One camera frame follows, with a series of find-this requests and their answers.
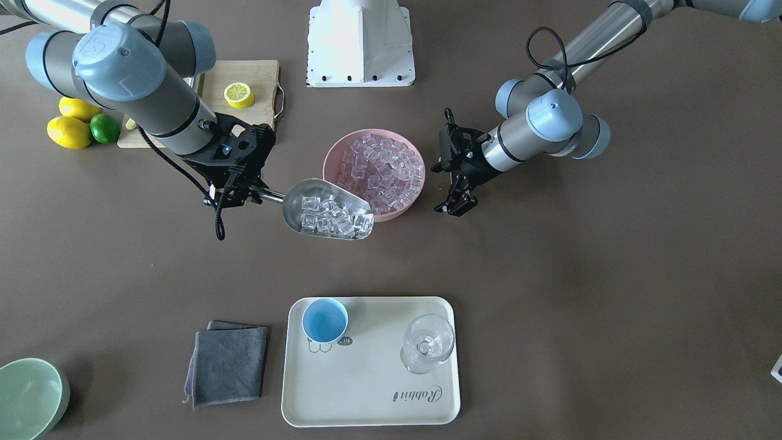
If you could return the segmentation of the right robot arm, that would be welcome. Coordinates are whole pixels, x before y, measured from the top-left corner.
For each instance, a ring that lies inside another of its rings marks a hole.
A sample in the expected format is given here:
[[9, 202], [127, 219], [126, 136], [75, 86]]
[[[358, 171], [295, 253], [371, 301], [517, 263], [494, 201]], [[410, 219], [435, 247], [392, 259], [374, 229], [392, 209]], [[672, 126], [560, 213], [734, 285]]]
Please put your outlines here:
[[2, 14], [51, 27], [26, 50], [42, 86], [133, 118], [206, 179], [207, 204], [262, 203], [276, 134], [213, 111], [186, 83], [217, 61], [201, 23], [163, 20], [125, 1], [3, 1]]

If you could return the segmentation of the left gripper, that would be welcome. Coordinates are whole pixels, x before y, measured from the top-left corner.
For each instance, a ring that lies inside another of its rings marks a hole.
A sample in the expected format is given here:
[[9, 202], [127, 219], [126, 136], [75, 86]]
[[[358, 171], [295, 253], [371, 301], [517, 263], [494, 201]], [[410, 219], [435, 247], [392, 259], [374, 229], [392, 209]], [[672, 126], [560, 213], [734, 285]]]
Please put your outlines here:
[[491, 136], [459, 126], [450, 108], [444, 109], [444, 117], [446, 123], [439, 132], [439, 160], [431, 170], [448, 173], [450, 187], [446, 200], [435, 206], [434, 211], [461, 217], [478, 205], [472, 190], [492, 180], [492, 166], [481, 150]]

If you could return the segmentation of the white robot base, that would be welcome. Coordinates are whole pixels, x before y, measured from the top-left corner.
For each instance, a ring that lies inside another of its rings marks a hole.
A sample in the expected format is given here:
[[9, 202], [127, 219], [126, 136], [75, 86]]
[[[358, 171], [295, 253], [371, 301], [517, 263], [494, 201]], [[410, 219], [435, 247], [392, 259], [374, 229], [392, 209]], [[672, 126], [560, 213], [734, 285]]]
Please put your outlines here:
[[321, 1], [309, 11], [308, 87], [407, 87], [410, 11], [397, 1]]

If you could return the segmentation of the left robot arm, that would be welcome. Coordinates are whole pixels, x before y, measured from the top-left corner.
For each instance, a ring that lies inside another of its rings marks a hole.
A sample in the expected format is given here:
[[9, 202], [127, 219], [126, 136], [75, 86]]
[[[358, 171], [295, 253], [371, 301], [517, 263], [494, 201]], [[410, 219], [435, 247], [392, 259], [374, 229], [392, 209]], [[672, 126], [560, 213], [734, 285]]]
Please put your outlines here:
[[435, 173], [450, 175], [446, 200], [435, 211], [461, 216], [478, 205], [473, 191], [512, 167], [544, 153], [577, 160], [597, 158], [608, 148], [608, 123], [583, 112], [573, 90], [606, 59], [637, 41], [653, 20], [689, 7], [766, 23], [780, 17], [779, 1], [614, 1], [569, 44], [556, 34], [560, 52], [525, 80], [498, 89], [495, 108], [503, 122], [487, 131], [461, 127], [445, 109]]

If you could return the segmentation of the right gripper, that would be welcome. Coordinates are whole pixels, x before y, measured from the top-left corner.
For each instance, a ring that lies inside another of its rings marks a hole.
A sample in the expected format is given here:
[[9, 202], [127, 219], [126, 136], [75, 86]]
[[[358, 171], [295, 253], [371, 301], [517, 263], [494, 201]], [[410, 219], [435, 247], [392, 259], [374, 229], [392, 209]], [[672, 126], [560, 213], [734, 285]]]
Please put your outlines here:
[[267, 123], [251, 125], [222, 112], [216, 117], [215, 122], [204, 123], [212, 139], [200, 150], [180, 156], [210, 184], [203, 204], [212, 208], [263, 204], [258, 189], [269, 186], [261, 170], [276, 144], [276, 132]]

